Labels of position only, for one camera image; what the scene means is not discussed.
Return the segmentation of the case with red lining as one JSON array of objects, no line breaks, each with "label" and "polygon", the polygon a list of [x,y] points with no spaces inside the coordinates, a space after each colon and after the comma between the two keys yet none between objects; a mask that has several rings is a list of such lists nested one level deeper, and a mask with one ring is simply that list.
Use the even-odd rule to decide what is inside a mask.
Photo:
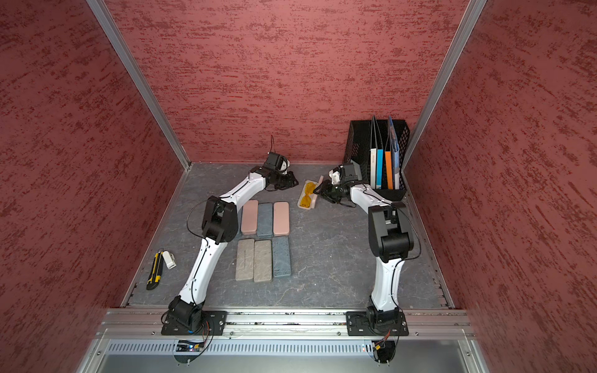
[{"label": "case with red lining", "polygon": [[253,281],[270,282],[273,278],[272,244],[270,240],[259,240],[254,245]]}]

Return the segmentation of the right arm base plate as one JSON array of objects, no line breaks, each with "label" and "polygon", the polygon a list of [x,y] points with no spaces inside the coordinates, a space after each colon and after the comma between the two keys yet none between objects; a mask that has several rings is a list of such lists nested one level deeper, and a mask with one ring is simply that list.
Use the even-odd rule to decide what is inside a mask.
[{"label": "right arm base plate", "polygon": [[377,311],[369,308],[361,312],[346,312],[348,335],[406,337],[409,329],[406,317],[400,308],[390,311]]}]

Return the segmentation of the grey case with purple glasses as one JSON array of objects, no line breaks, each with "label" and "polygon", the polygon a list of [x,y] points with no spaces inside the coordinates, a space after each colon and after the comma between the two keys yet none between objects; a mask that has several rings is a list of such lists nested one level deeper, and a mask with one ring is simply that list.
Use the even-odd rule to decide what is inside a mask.
[{"label": "grey case with purple glasses", "polygon": [[288,277],[292,273],[289,238],[278,236],[272,239],[273,276]]}]

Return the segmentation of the pink case with yellow glasses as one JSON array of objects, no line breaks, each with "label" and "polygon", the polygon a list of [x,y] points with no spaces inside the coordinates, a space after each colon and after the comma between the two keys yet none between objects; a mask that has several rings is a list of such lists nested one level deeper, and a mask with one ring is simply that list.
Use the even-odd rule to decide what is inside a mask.
[{"label": "pink case with yellow glasses", "polygon": [[303,210],[312,210],[317,203],[317,195],[315,189],[323,182],[323,176],[318,180],[306,180],[303,185],[302,192],[299,196],[297,207]]}]

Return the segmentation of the case with clear yellow glasses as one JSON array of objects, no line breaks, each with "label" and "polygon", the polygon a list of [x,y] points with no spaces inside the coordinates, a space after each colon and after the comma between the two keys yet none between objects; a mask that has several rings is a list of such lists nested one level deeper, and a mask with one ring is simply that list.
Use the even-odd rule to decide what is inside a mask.
[{"label": "case with clear yellow glasses", "polygon": [[257,237],[268,239],[273,236],[274,212],[272,203],[258,205],[257,212]]}]

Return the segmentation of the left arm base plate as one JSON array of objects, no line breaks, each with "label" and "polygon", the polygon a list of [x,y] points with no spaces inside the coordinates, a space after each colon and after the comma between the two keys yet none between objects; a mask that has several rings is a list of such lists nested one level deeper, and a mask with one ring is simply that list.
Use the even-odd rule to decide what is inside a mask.
[{"label": "left arm base plate", "polygon": [[228,313],[224,311],[194,311],[175,314],[166,311],[161,318],[163,336],[209,337],[222,336]]}]

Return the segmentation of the pink case with tortoise sunglasses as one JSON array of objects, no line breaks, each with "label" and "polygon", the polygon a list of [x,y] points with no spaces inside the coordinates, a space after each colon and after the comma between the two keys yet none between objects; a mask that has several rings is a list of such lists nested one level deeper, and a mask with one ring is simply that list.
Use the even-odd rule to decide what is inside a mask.
[{"label": "pink case with tortoise sunglasses", "polygon": [[243,206],[240,230],[244,236],[252,236],[257,233],[258,207],[259,202],[257,200],[249,200]]}]

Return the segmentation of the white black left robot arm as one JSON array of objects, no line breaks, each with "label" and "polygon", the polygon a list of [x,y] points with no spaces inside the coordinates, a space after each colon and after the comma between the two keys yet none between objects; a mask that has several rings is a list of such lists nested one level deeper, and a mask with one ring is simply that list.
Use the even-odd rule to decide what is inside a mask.
[{"label": "white black left robot arm", "polygon": [[289,166],[290,162],[286,157],[269,152],[264,164],[253,167],[245,179],[231,191],[206,200],[201,233],[197,234],[201,239],[199,253],[185,285],[163,314],[163,336],[193,336],[206,332],[217,334],[203,312],[211,276],[223,250],[236,238],[241,208],[269,186],[274,191],[281,191],[298,185]]}]

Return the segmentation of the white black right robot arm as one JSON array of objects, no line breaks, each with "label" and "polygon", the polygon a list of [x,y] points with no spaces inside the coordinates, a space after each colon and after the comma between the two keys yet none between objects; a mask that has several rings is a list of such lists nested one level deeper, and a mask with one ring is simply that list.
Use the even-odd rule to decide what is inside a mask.
[{"label": "white black right robot arm", "polygon": [[348,199],[368,217],[368,243],[376,258],[376,277],[365,314],[348,318],[349,331],[374,335],[406,336],[407,323],[398,302],[402,267],[420,245],[407,216],[406,205],[383,197],[362,178],[360,166],[347,163],[329,172],[315,194],[332,204]]}]

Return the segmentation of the grey case with black glasses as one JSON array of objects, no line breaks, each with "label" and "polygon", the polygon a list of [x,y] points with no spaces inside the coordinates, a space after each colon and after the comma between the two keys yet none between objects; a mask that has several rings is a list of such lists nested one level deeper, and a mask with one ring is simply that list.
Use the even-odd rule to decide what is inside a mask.
[{"label": "grey case with black glasses", "polygon": [[237,210],[237,235],[241,235],[243,208]]}]

